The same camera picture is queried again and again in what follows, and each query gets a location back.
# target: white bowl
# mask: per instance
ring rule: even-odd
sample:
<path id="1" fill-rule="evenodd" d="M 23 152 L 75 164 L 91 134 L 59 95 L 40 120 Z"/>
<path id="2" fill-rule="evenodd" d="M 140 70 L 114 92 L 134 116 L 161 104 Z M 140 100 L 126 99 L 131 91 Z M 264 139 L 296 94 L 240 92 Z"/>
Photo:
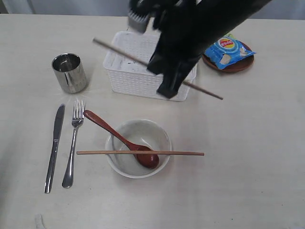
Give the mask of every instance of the white bowl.
<path id="1" fill-rule="evenodd" d="M 147 146 L 152 150 L 171 151 L 172 143 L 167 133 L 150 120 L 131 120 L 115 129 L 132 143 Z M 119 139 L 110 135 L 106 141 L 106 150 L 129 150 Z M 107 155 L 108 163 L 119 174 L 129 178 L 145 178 L 160 172 L 170 159 L 169 155 L 159 155 L 159 165 L 148 169 L 139 164 L 132 154 Z"/>

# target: stainless steel cup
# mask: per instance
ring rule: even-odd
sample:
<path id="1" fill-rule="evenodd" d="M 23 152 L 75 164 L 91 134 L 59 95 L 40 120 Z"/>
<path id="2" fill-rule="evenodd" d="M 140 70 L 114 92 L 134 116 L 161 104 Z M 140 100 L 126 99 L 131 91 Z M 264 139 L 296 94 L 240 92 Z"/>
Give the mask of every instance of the stainless steel cup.
<path id="1" fill-rule="evenodd" d="M 88 84 L 81 59 L 73 53 L 64 53 L 52 61 L 52 68 L 63 91 L 76 93 Z"/>

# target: plastic basket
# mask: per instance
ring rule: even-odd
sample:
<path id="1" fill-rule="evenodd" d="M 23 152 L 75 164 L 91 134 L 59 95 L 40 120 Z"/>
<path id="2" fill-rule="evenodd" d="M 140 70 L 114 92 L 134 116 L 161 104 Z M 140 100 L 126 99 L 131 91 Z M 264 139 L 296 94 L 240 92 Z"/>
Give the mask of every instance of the plastic basket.
<path id="1" fill-rule="evenodd" d="M 112 44 L 130 55 L 148 62 L 158 39 L 158 36 L 121 31 L 115 34 Z M 166 99 L 156 92 L 163 79 L 161 74 L 154 75 L 141 64 L 117 55 L 112 51 L 108 51 L 103 66 L 107 70 L 114 92 L 154 99 Z M 185 80 L 192 82 L 195 77 L 196 66 Z M 182 84 L 178 94 L 171 100 L 184 101 L 189 89 L 189 87 Z"/>

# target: brown plate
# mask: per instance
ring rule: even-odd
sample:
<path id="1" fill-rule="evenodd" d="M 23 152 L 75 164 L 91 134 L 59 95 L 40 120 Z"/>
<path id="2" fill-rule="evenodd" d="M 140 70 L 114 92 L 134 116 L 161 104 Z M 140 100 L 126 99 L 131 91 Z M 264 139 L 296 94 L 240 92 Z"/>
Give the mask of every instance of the brown plate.
<path id="1" fill-rule="evenodd" d="M 242 44 L 247 50 L 252 51 L 248 45 L 246 45 L 245 43 L 242 43 Z M 217 66 L 213 62 L 211 62 L 210 58 L 207 57 L 206 55 L 202 55 L 202 59 L 206 65 L 208 65 L 209 67 L 211 67 L 217 71 L 220 71 L 223 73 L 236 73 L 236 72 L 240 72 L 240 71 L 245 70 L 248 67 L 250 67 L 251 64 L 253 64 L 254 55 L 248 56 L 248 57 L 242 59 L 241 61 L 238 61 L 234 64 L 231 64 L 231 65 L 225 67 L 224 69 L 217 68 Z"/>

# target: wooden chopstick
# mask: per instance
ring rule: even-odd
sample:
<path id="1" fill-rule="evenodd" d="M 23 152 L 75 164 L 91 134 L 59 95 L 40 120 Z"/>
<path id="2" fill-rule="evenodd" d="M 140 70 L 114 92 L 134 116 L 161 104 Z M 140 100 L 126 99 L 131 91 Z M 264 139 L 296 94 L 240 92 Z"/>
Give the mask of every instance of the wooden chopstick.
<path id="1" fill-rule="evenodd" d="M 180 151 L 77 151 L 78 155 L 89 155 L 89 154 L 159 154 L 159 155 L 189 155 L 189 156 L 204 156 L 204 153 L 196 152 L 180 152 Z"/>
<path id="2" fill-rule="evenodd" d="M 94 39 L 93 39 L 93 43 L 96 43 L 96 44 L 101 45 L 101 46 L 103 46 L 103 47 L 105 47 L 105 48 L 107 48 L 107 49 L 110 49 L 110 50 L 116 52 L 116 53 L 119 54 L 119 55 L 125 56 L 125 57 L 127 57 L 128 59 L 130 59 L 130 60 L 133 60 L 133 61 L 136 61 L 136 62 L 142 64 L 142 65 L 145 66 L 145 67 L 148 66 L 148 63 L 146 63 L 146 62 L 144 62 L 144 61 L 138 59 L 137 57 L 131 56 L 131 55 L 129 55 L 128 53 L 124 52 L 123 50 L 120 50 L 120 49 L 118 49 L 118 48 L 116 48 L 116 47 L 114 47 L 114 46 L 112 46 L 112 45 L 110 45 L 110 44 L 107 44 L 107 43 L 101 41 L 101 40 L 98 40 L 98 39 L 94 38 Z M 207 91 L 207 90 L 205 90 L 205 89 L 203 89 L 203 88 L 201 88 L 201 87 L 199 87 L 199 86 L 197 86 L 197 85 L 195 85 L 195 84 L 192 84 L 192 83 L 190 83 L 190 82 L 183 81 L 183 84 L 186 85 L 186 86 L 189 86 L 189 87 L 191 87 L 191 88 L 193 88 L 193 89 L 195 89 L 195 90 L 197 90 L 197 91 L 200 91 L 200 92 L 203 92 L 203 93 L 208 94 L 208 95 L 210 95 L 210 96 L 213 96 L 213 97 L 215 97 L 215 98 L 217 98 L 217 99 L 220 99 L 220 100 L 223 100 L 223 99 L 224 99 L 223 97 L 221 97 L 221 96 L 219 96 L 219 95 L 216 95 L 216 94 L 214 94 L 214 93 L 212 93 L 212 92 L 210 92 L 210 91 Z"/>

